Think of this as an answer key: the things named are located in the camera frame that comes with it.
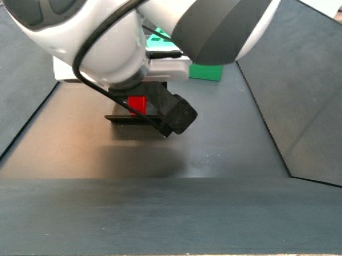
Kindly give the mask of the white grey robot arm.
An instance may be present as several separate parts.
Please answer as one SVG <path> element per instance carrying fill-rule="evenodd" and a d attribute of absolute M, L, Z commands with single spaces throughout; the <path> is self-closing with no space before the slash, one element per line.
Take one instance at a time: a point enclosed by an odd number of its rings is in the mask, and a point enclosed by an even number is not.
<path fill-rule="evenodd" d="M 150 21 L 199 65 L 226 65 L 256 44 L 282 0 L 3 0 L 24 34 L 60 61 L 72 64 L 85 40 L 118 12 L 81 61 L 96 82 L 127 88 L 167 77 L 147 53 L 142 23 Z"/>

